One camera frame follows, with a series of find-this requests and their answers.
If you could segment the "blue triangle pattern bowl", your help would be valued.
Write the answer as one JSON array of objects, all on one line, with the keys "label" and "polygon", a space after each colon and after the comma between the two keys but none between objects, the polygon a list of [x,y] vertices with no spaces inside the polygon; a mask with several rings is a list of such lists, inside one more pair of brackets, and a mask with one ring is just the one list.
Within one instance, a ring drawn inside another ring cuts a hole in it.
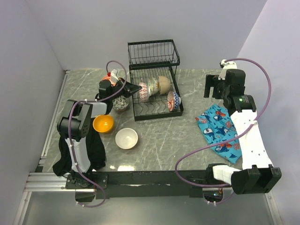
[{"label": "blue triangle pattern bowl", "polygon": [[141,89],[139,90],[139,98],[141,102],[145,102],[149,99],[150,97],[150,91],[149,87],[146,83],[140,82],[139,86]]}]

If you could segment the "cream floral seahorse bowl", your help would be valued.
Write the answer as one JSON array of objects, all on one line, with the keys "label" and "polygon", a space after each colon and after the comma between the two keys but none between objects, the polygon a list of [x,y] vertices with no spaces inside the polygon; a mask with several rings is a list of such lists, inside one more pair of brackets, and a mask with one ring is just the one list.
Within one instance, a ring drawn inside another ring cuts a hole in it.
[{"label": "cream floral seahorse bowl", "polygon": [[148,87],[150,88],[150,96],[157,94],[160,89],[159,81],[153,76],[151,76],[148,80]]}]

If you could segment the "orange bowl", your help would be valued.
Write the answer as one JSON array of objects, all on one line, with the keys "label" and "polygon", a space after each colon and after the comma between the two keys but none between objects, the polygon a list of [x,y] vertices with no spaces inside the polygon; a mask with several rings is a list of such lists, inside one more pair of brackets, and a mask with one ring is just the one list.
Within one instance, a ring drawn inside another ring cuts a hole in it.
[{"label": "orange bowl", "polygon": [[109,133],[113,129],[114,120],[110,115],[99,115],[94,119],[92,125],[98,133]]}]

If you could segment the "red floral bowl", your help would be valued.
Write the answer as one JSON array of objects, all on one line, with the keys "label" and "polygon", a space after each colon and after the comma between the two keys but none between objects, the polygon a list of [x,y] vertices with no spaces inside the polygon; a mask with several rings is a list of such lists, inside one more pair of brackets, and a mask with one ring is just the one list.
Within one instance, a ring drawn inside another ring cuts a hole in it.
[{"label": "red floral bowl", "polygon": [[115,82],[113,81],[113,79],[112,79],[112,77],[111,76],[105,76],[105,77],[103,77],[102,79],[101,79],[102,81],[104,81],[104,80],[108,80],[110,83],[111,83],[111,85],[113,85],[113,86],[115,86]]}]

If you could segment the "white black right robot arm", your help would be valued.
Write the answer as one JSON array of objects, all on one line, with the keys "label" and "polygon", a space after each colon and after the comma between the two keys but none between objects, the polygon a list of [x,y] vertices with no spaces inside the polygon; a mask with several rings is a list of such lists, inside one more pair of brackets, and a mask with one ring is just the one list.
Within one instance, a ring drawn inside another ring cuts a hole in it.
[{"label": "white black right robot arm", "polygon": [[255,101],[245,91],[246,74],[240,69],[227,69],[225,75],[206,75],[204,97],[222,99],[233,121],[242,153],[242,169],[225,164],[210,164],[206,183],[217,186],[221,181],[232,186],[234,193],[268,193],[280,180],[280,168],[274,167],[257,123]]}]

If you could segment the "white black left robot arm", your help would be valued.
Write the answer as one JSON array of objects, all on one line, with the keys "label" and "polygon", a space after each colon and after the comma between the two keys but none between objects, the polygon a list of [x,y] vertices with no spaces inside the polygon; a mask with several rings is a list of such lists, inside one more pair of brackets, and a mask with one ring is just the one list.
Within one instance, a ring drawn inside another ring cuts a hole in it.
[{"label": "white black left robot arm", "polygon": [[123,78],[116,84],[102,80],[93,101],[69,99],[57,123],[60,159],[52,167],[53,172],[57,176],[69,173],[71,181],[77,181],[82,188],[91,187],[95,183],[92,170],[103,168],[106,161],[104,145],[93,122],[97,116],[110,113],[116,98],[128,98],[140,89]]}]

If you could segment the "grey leaf pattern bowl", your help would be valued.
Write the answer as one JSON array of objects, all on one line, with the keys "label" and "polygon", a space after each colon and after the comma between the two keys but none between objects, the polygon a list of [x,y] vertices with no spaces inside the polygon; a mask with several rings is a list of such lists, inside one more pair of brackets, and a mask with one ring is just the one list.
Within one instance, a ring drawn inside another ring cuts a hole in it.
[{"label": "grey leaf pattern bowl", "polygon": [[123,111],[128,108],[129,103],[130,101],[128,98],[120,96],[112,101],[112,107],[116,111]]}]

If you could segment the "red pattern blue zigzag bowl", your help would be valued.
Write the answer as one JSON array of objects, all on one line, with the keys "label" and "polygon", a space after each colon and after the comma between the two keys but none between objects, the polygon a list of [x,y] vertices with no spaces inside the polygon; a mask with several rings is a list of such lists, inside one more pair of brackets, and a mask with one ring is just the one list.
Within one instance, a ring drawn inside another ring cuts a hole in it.
[{"label": "red pattern blue zigzag bowl", "polygon": [[170,112],[175,111],[180,104],[181,104],[180,96],[174,91],[169,91],[167,96],[167,106],[169,111]]}]

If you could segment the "beige bowl white inside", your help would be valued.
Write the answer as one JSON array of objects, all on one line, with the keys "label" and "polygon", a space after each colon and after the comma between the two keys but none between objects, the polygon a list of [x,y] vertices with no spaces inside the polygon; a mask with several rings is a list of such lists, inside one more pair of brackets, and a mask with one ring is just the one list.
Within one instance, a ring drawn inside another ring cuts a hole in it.
[{"label": "beige bowl white inside", "polygon": [[171,88],[171,82],[170,80],[165,76],[159,76],[158,77],[159,82],[159,92],[161,95],[166,94],[169,92]]}]

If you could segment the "white pinkish bowl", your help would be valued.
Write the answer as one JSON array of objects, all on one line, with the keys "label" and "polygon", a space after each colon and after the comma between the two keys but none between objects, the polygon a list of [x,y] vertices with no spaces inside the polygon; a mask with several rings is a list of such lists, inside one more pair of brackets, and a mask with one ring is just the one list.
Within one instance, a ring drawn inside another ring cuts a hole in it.
[{"label": "white pinkish bowl", "polygon": [[123,128],[117,132],[115,142],[121,149],[131,149],[138,142],[138,134],[131,128]]}]

